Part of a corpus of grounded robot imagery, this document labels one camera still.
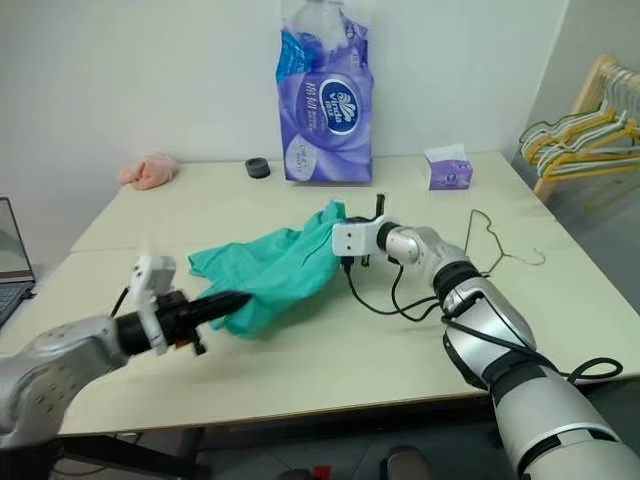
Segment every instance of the black cable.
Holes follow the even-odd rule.
[[[142,433],[138,433],[136,435],[136,438],[133,442],[131,442],[132,445],[137,445],[138,442],[140,441],[140,439],[142,438]],[[108,470],[109,467],[99,467],[96,468],[94,470],[89,470],[86,472],[79,472],[79,473],[74,473],[74,472],[64,472],[62,470],[58,470],[56,468],[53,468],[53,473],[57,474],[57,475],[62,475],[64,477],[88,477],[89,475],[95,475],[96,473],[100,473],[100,472],[104,472],[105,470]]]
[[[351,278],[351,269],[350,268],[345,268],[344,269],[344,274],[347,277],[347,283],[349,284],[349,289],[351,290],[351,293],[353,294],[355,299],[361,305],[363,305],[364,307],[368,308],[373,313],[377,313],[378,315],[397,315],[398,313],[406,312],[407,310],[411,310],[412,308],[415,308],[415,307],[417,307],[419,305],[422,305],[424,303],[427,303],[427,302],[432,302],[433,300],[436,299],[436,297],[426,297],[426,298],[418,300],[417,302],[414,302],[411,305],[408,305],[408,306],[406,306],[404,308],[397,308],[396,310],[391,310],[391,311],[379,310],[379,309],[369,305],[366,301],[364,301],[362,299],[362,297],[360,297],[360,295],[358,294],[358,291],[356,290],[356,287],[353,285],[353,278]]]
[[[120,310],[120,307],[122,306],[122,302],[124,302],[124,299],[126,298],[128,293],[129,293],[129,287],[124,287],[124,289],[122,290],[122,293],[118,297],[118,300],[116,300],[116,304],[113,306],[113,310],[111,310],[111,317],[115,317],[117,315],[118,310]]]
[[[492,337],[491,335],[486,335],[482,332],[474,330],[473,328],[469,328],[466,325],[461,325],[459,323],[453,322],[449,317],[446,317],[446,316],[442,317],[442,323],[444,323],[448,327],[455,328],[457,330],[460,330],[461,332],[464,332],[476,338],[479,338],[480,340],[484,340],[485,342],[493,343],[494,345],[499,345],[505,348],[510,348],[524,355],[527,355],[537,360],[538,362],[541,362],[543,365],[549,366],[550,368],[558,372],[559,375],[562,375],[563,377],[567,377],[567,381],[571,384],[575,384],[577,380],[606,380],[609,378],[613,378],[619,375],[620,373],[622,373],[622,370],[624,368],[620,362],[618,362],[613,358],[598,357],[582,363],[571,373],[561,372],[556,368],[556,366],[551,362],[551,360],[549,360],[544,355],[536,352],[535,350],[529,347],[523,347],[522,345],[508,342],[500,338]],[[599,373],[595,375],[584,375],[585,371],[597,365],[612,365],[614,369],[606,373]]]
[[[583,375],[584,372],[597,365],[612,365],[613,370],[595,375]],[[620,375],[623,369],[624,367],[622,364],[613,358],[598,357],[584,362],[568,375],[566,373],[561,373],[561,375],[567,377],[568,382],[575,384],[576,380],[606,380],[608,378],[613,378]]]
[[[404,273],[404,267],[400,265],[398,267],[398,275],[396,276],[396,279],[393,282],[393,286],[391,287],[391,301],[393,302],[393,306],[396,307],[396,310],[398,311],[398,313],[402,315],[404,318],[406,318],[407,320],[411,320],[412,322],[421,322],[425,318],[427,318],[429,314],[433,312],[433,310],[438,308],[440,305],[438,304],[438,302],[434,303],[433,305],[429,305],[425,310],[425,312],[419,317],[412,317],[411,315],[405,313],[405,311],[400,308],[400,305],[398,305],[398,300],[396,299],[396,290],[398,289],[398,284],[400,283],[400,279],[402,278],[403,273]],[[429,298],[430,300],[437,300],[437,297],[427,297],[427,298]]]

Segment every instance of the red object on floor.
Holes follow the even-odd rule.
[[[329,480],[331,477],[331,467],[319,465],[313,467],[313,478],[316,480]]]

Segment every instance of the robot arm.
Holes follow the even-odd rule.
[[[334,227],[338,256],[386,253],[417,269],[447,325],[447,355],[470,385],[488,390],[514,470],[522,479],[638,479],[640,460],[591,403],[536,349],[525,319],[431,228],[386,217]]]
[[[250,298],[237,292],[189,301],[170,291],[169,257],[140,257],[130,293],[138,310],[97,316],[43,333],[14,356],[0,357],[0,450],[42,445],[56,437],[75,396],[90,382],[151,349],[193,345],[204,352],[196,327],[236,311]]]

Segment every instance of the white table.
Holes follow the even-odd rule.
[[[473,185],[462,192],[427,192],[418,158],[379,162],[373,187],[293,186],[276,168],[270,179],[250,181],[241,165],[210,164],[183,167],[174,183],[156,191],[123,189],[0,339],[0,350],[15,352],[53,326],[108,312],[149,238],[154,253],[176,258],[175,284],[195,296],[207,281],[188,275],[187,254],[300,226],[332,196],[344,198],[352,214],[371,214],[374,194],[384,191],[389,213],[407,224],[432,225],[446,240],[464,241],[475,207],[493,218],[511,253],[535,259],[533,248],[544,252],[542,266],[505,260],[492,277],[530,322],[541,351],[565,370],[612,356],[626,375],[640,374],[635,311],[502,157],[471,158]],[[135,222],[136,216],[146,220]],[[483,268],[495,253],[478,224],[472,259]],[[378,258],[354,276],[363,296],[383,306],[394,273]],[[405,282],[401,290],[402,302],[430,293],[420,281]],[[125,303],[122,312],[130,308]],[[444,353],[436,314],[422,324],[373,315],[351,297],[342,275],[283,322],[289,326],[260,341],[204,326],[206,355],[181,349],[133,359],[80,393],[62,433],[208,425],[477,393]]]

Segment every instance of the pink cloth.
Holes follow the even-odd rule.
[[[178,162],[173,158],[152,153],[134,166],[121,169],[118,182],[130,183],[135,190],[148,190],[167,183],[177,171]]]

